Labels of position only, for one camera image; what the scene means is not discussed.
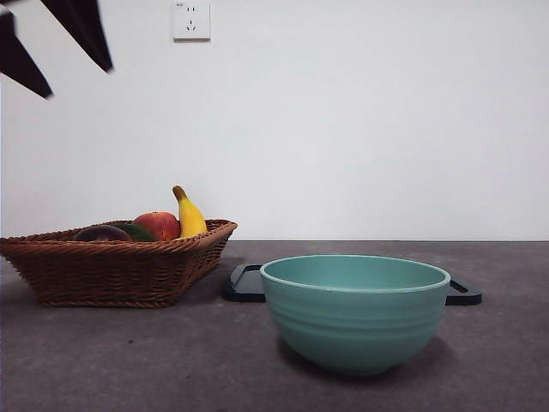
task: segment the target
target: ceramic bowl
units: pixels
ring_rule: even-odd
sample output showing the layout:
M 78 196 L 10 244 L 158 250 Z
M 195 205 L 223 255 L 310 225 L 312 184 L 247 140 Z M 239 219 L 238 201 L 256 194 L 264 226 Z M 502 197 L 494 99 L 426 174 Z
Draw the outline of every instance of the ceramic bowl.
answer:
M 362 255 L 288 257 L 260 272 L 287 344 L 320 367 L 357 375 L 382 373 L 429 342 L 450 281 L 429 264 Z

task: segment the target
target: apple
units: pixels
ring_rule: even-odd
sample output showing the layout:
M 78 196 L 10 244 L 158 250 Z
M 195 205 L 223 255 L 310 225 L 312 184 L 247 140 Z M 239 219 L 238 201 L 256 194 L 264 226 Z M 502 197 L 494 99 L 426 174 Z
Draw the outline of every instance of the apple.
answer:
M 143 213 L 133 223 L 145 227 L 158 240 L 173 240 L 181 234 L 179 221 L 170 212 Z

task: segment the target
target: wall socket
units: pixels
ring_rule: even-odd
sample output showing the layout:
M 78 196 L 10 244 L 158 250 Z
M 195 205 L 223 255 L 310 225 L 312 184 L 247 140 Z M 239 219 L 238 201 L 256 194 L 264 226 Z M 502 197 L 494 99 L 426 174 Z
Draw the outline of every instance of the wall socket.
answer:
M 209 0 L 176 0 L 172 11 L 173 39 L 211 39 L 209 12 Z

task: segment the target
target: gray table surface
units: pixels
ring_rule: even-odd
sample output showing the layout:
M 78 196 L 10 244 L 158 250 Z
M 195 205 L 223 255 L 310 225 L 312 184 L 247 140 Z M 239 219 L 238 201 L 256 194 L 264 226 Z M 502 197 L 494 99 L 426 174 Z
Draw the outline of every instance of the gray table surface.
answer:
M 243 263 L 358 253 L 435 264 L 482 289 L 383 375 L 325 372 L 279 337 L 264 303 L 223 300 Z M 549 410 L 549 242 L 229 241 L 165 309 L 46 308 L 3 262 L 2 411 Z

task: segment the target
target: fruit basket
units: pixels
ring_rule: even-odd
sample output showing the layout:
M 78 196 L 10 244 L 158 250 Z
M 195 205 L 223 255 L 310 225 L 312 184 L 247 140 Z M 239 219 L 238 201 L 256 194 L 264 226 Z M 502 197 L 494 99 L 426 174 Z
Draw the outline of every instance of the fruit basket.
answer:
M 83 227 L 1 238 L 0 254 L 44 306 L 161 308 L 219 264 L 237 227 L 226 220 L 206 224 L 206 233 L 171 241 L 72 241 Z

